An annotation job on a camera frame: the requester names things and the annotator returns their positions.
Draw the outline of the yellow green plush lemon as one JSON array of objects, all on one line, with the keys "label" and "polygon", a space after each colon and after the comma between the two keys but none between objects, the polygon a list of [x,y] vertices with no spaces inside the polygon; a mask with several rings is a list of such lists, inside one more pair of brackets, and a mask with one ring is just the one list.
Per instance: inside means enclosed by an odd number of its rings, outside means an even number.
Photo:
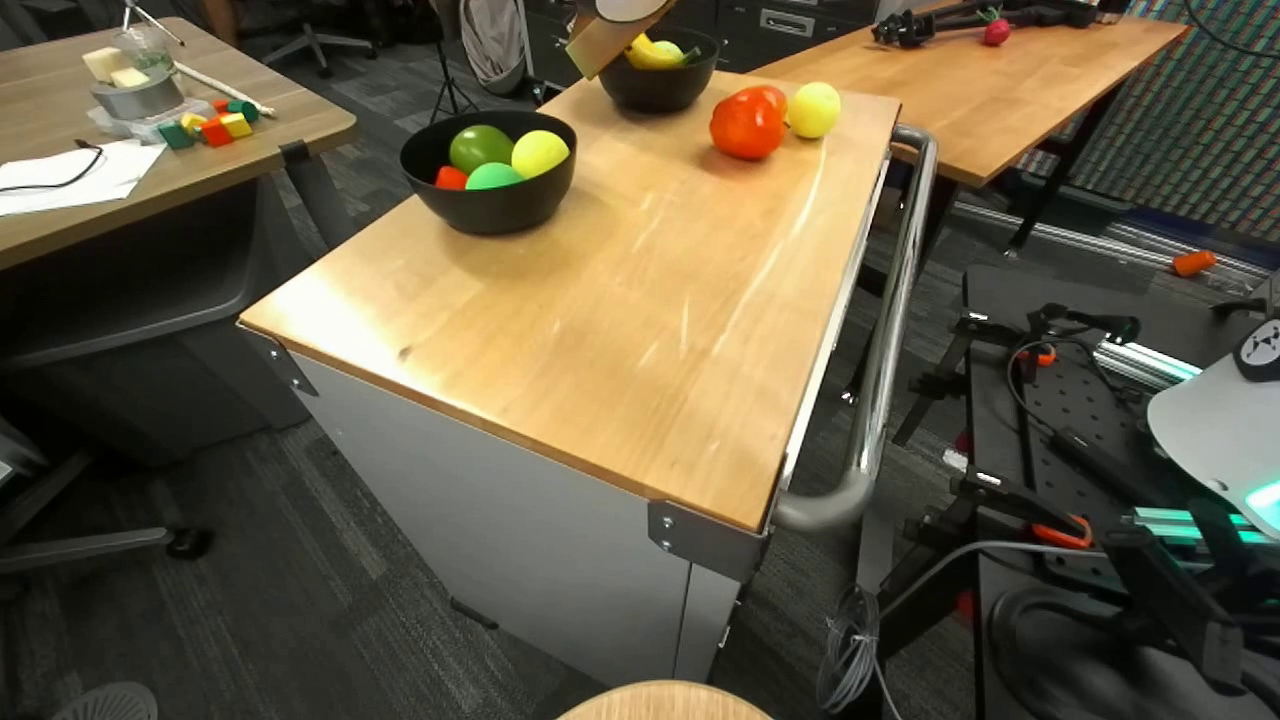
[{"label": "yellow green plush lemon", "polygon": [[512,144],[512,167],[520,176],[544,176],[557,166],[564,166],[569,157],[572,157],[572,149],[546,130],[533,130]]}]

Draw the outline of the small red plush strawberry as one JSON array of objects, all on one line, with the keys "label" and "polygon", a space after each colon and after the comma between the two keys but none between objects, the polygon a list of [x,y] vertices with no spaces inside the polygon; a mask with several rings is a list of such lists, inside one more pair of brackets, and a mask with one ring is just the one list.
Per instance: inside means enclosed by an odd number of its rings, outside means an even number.
[{"label": "small red plush strawberry", "polygon": [[457,167],[457,166],[439,166],[431,184],[434,184],[439,193],[462,193],[467,171]]}]

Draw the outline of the green plush apple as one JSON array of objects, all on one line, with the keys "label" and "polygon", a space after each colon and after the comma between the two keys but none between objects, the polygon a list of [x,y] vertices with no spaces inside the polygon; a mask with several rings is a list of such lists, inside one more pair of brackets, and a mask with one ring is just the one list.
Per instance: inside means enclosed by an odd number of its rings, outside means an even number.
[{"label": "green plush apple", "polygon": [[471,171],[481,166],[508,166],[512,136],[497,126],[467,126],[448,141],[448,162],[462,171]]}]

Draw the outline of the yellow plush banana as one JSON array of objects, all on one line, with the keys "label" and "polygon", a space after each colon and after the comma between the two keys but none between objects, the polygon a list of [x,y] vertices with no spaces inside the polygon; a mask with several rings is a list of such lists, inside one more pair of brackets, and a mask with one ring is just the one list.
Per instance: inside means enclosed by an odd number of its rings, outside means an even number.
[{"label": "yellow plush banana", "polygon": [[637,68],[678,68],[688,57],[674,42],[648,42],[645,34],[627,45]]}]

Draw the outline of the green plush ball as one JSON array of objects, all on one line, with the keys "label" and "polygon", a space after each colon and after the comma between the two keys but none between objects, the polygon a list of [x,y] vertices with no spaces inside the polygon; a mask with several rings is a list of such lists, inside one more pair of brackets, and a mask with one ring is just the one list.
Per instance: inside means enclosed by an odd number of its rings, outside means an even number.
[{"label": "green plush ball", "polygon": [[522,184],[522,176],[512,166],[484,162],[484,166],[477,166],[467,171],[462,193],[501,193],[501,188],[512,188],[512,184]]}]

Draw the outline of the orange red plush tomato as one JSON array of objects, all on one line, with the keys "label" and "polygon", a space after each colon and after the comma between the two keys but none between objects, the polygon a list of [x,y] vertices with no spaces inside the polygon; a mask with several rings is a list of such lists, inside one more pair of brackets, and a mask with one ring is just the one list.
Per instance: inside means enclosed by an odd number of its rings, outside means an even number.
[{"label": "orange red plush tomato", "polygon": [[766,162],[783,144],[783,92],[741,88],[713,108],[713,149],[736,162]]}]

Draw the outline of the yellow plush ball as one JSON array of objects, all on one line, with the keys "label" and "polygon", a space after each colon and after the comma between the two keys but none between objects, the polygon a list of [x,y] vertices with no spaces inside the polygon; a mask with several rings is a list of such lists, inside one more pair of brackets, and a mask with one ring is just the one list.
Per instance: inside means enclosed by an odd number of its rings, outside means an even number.
[{"label": "yellow plush ball", "polygon": [[790,98],[786,98],[786,108],[783,108],[783,126],[801,136],[801,141],[821,141],[829,136],[842,116],[842,102],[833,84],[824,82],[813,82],[813,84],[801,84]]}]

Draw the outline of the colourful toy blocks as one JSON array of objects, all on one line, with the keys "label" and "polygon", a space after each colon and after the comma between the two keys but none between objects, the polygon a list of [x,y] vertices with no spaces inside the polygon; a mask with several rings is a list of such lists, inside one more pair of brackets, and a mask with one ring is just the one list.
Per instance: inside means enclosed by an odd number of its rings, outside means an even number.
[{"label": "colourful toy blocks", "polygon": [[156,136],[168,149],[195,149],[195,144],[224,149],[224,144],[246,141],[255,126],[261,126],[261,108],[252,102],[219,102],[204,113],[178,113],[171,119],[159,119]]}]

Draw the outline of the white cart with wooden top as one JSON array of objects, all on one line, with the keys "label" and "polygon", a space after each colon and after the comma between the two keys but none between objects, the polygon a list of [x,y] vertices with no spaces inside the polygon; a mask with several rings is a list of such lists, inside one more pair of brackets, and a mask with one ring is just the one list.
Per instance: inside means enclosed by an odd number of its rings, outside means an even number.
[{"label": "white cart with wooden top", "polygon": [[786,507],[900,103],[848,98],[762,166],[709,103],[546,113],[576,130],[546,223],[481,242],[406,202],[240,326],[461,607],[592,678],[698,678]]}]

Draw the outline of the far black bowl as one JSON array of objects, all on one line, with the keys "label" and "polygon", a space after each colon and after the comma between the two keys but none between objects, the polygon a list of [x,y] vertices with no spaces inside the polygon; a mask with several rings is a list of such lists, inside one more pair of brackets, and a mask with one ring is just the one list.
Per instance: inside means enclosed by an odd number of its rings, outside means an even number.
[{"label": "far black bowl", "polygon": [[600,73],[600,84],[611,98],[611,103],[622,113],[653,113],[653,116],[684,113],[709,88],[718,45],[698,34],[648,35],[648,42],[674,42],[688,61],[678,68],[637,68],[622,49]]}]

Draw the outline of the black bowl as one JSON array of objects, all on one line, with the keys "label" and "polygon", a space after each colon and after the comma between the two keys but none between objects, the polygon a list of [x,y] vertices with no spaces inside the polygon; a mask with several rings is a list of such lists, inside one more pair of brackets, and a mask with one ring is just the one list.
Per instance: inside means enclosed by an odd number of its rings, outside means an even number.
[{"label": "black bowl", "polygon": [[622,49],[600,73],[600,84],[611,98],[611,103],[622,113],[653,113],[653,116],[684,113],[709,88],[718,45],[698,34],[648,35],[648,42],[674,42],[688,61],[678,68],[637,68]]},{"label": "black bowl", "polygon": [[411,133],[401,171],[457,231],[512,237],[557,218],[576,171],[576,130],[544,113],[467,113]]}]

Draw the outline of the near black bowl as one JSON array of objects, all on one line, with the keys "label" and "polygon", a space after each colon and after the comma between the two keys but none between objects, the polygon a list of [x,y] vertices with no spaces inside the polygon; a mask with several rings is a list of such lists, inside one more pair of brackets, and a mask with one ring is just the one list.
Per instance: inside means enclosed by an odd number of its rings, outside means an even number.
[{"label": "near black bowl", "polygon": [[401,171],[457,231],[512,237],[557,218],[576,171],[576,130],[544,113],[467,113],[411,133]]}]

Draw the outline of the round wooden stool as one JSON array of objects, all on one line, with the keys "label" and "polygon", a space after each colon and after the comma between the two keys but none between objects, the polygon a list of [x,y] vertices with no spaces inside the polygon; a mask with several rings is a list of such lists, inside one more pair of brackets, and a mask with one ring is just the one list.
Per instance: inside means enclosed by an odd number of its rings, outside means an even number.
[{"label": "round wooden stool", "polygon": [[752,701],[695,681],[637,681],[596,693],[557,720],[770,720]]}]

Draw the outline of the wooden desk far right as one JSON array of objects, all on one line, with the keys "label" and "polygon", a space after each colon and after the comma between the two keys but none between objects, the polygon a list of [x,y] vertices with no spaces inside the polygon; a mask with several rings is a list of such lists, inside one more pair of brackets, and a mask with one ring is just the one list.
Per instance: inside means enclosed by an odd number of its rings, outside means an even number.
[{"label": "wooden desk far right", "polygon": [[1182,26],[1137,15],[1092,29],[1017,29],[999,49],[973,35],[881,49],[870,34],[848,34],[762,65],[762,77],[894,98],[904,119],[941,144],[941,171],[981,188],[1179,35]]}]

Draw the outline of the black tool with red tip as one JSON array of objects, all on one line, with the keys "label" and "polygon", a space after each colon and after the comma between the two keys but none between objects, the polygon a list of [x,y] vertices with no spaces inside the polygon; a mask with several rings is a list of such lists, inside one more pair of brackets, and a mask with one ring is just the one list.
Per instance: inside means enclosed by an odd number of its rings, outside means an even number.
[{"label": "black tool with red tip", "polygon": [[988,49],[999,49],[1017,29],[1086,29],[1106,11],[1106,0],[957,0],[929,11],[892,11],[870,29],[870,42],[887,49],[922,49],[943,34],[975,34]]}]

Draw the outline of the white paper sheets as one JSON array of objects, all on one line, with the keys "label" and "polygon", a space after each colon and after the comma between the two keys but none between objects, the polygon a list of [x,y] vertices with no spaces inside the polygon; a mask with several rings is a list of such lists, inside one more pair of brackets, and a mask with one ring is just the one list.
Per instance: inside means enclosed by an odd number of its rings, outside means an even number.
[{"label": "white paper sheets", "polygon": [[0,218],[65,214],[122,202],[164,157],[164,144],[112,141],[0,166]]}]

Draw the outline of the clear plastic container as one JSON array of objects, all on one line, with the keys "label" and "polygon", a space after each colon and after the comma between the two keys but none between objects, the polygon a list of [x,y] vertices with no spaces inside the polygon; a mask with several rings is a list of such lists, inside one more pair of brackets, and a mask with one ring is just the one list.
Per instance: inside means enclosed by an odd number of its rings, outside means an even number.
[{"label": "clear plastic container", "polygon": [[81,57],[90,102],[112,119],[148,119],[183,103],[176,88],[176,45],[159,29],[119,29],[109,45]]}]

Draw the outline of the wooden desk with papers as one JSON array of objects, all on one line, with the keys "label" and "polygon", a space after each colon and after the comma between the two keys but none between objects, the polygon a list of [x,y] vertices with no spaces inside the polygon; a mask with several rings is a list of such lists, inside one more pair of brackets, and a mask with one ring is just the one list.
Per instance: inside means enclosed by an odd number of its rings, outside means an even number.
[{"label": "wooden desk with papers", "polygon": [[350,136],[354,116],[168,15],[178,61],[269,116],[246,141],[178,149],[109,141],[87,119],[81,57],[112,34],[0,57],[2,369],[42,369],[204,326],[233,326],[289,276],[295,242],[246,210],[199,223],[209,202],[265,196],[293,162]]}]

